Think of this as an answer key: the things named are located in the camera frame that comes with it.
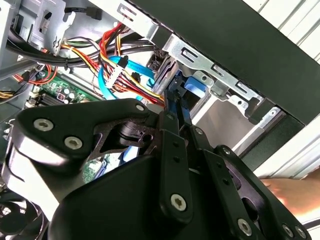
finger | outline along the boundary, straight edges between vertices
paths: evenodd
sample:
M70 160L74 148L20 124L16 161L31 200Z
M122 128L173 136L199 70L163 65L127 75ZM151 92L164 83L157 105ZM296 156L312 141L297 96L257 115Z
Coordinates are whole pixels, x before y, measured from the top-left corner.
M271 186L271 182L269 179L261 179L261 182L268 188Z

motherboard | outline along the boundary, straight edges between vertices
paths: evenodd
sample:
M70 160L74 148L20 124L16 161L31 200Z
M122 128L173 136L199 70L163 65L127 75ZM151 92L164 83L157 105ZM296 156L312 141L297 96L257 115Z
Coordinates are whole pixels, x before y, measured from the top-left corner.
M44 85L34 86L26 108L98 101L96 97L56 76Z

green circuit board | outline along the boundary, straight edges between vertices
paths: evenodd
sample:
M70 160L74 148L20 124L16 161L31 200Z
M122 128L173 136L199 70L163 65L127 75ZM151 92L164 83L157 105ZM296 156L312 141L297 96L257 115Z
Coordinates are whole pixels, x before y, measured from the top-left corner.
M91 160L84 165L84 171L82 174L82 179L84 183L90 183L93 181L99 170L101 169L103 163L99 160Z
M61 102L65 100L72 101L72 103L98 101L98 99L94 96L80 90L72 84L65 82L59 77L55 77L51 82L40 86L40 91L41 90L44 90L52 96L55 96Z

cable bundle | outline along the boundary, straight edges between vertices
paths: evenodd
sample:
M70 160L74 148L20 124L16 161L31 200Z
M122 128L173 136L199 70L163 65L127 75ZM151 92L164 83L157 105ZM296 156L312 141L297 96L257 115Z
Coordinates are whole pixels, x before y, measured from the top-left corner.
M146 99L150 103L163 106L164 99L162 96L155 94L142 86L137 79L132 77L124 69L125 67L119 71L119 64L108 59L108 56L124 56L127 54L154 50L154 46L147 40L130 39L128 37L124 37L122 39L121 34L125 32L126 26L119 23L113 29L105 32L102 38L97 41L93 41L92 39L83 36L68 39L65 44L61 45L61 49L70 50L77 55L76 58L54 56L48 52L39 51L26 43L16 32L14 32L13 29L11 29L9 34L7 48L10 51L20 54L28 59L46 65L47 76L44 79L33 80L34 75L32 75L27 80L28 84L44 85L49 83L55 78L57 74L57 67L89 68L97 78L99 77L99 72L102 72L101 76L103 78L104 85L108 83L110 77L113 77L113 80L109 83L111 84L111 94L115 92L132 92ZM91 54L86 55L80 51L81 48L89 48L92 46L96 51ZM51 66L56 66L53 71L53 75L51 75ZM24 80L24 78L19 75L15 75L14 78L19 82ZM11 92L3 92L0 93L0 96L10 97L11 94Z

silver bolt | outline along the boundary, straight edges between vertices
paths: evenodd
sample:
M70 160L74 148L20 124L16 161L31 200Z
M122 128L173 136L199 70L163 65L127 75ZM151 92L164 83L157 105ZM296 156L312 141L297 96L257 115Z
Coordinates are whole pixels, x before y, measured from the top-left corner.
M306 233L298 226L295 226L295 230L298 232L298 234L303 238L306 239L307 235Z
M145 108L144 108L143 106L139 105L139 104L137 104L135 107L136 107L139 111L144 111L144 110L145 110Z
M179 194L173 194L170 198L172 206L180 212L187 209L187 203L185 199Z
M44 118L39 118L33 122L33 126L41 132L48 132L54 128L52 121Z
M289 235L289 237L291 237L291 238L294 237L294 233L291 231L291 229L287 225L282 224L282 227L283 227L284 231L286 232L286 234Z
M195 131L200 135L204 134L204 132L200 128L196 128Z
M272 110L271 112L270 112L270 115L271 116L274 116L274 115L276 115L277 114L277 110Z
M238 219L238 226L239 226L240 230L248 237L250 237L252 235L251 227L246 220L244 220L242 218Z
M69 136L69 137L67 137L67 138L64 140L64 144L65 144L68 148L70 148L70 149L72 149L72 150L80 149L80 148L82 148L82 145L83 145L82 141L81 141L79 138L75 137L75 136Z
M228 148L226 148L226 147L223 148L223 151L224 151L224 153L227 154L227 155L230 155L230 154L231 154L230 150L229 150Z
M40 72L39 72L39 76L40 76L40 77L42 77L42 78L43 78L45 75L46 75L46 74L45 74L45 72L44 72L44 71L40 71Z

